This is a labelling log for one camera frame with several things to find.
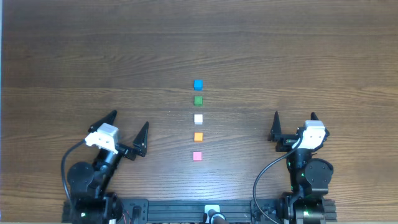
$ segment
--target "brown wood surface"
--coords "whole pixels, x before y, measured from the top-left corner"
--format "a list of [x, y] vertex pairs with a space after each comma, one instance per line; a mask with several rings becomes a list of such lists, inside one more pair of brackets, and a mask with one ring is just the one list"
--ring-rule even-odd
[[[335, 167], [327, 198], [339, 221], [398, 220], [397, 1], [4, 0], [3, 10], [2, 221], [60, 221], [62, 155], [113, 109], [123, 143], [150, 122], [147, 156], [123, 160], [111, 181], [121, 197], [250, 199], [282, 155], [266, 141], [274, 111], [286, 133], [316, 111], [331, 132], [317, 156]], [[97, 152], [79, 148], [67, 166]], [[281, 162], [258, 196], [289, 189]]]

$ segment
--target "small colored block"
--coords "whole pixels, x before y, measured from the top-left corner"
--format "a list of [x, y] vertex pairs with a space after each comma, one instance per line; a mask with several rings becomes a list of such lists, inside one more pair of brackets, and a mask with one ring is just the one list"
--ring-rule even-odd
[[193, 89], [194, 90], [202, 90], [203, 89], [203, 80], [193, 81]]
[[201, 152], [193, 152], [193, 160], [201, 161]]
[[195, 96], [195, 100], [193, 101], [195, 106], [202, 106], [203, 105], [203, 97], [202, 96]]
[[203, 133], [195, 133], [193, 140], [195, 142], [203, 141]]
[[193, 115], [193, 122], [195, 124], [203, 124], [203, 114], [195, 114], [195, 115]]

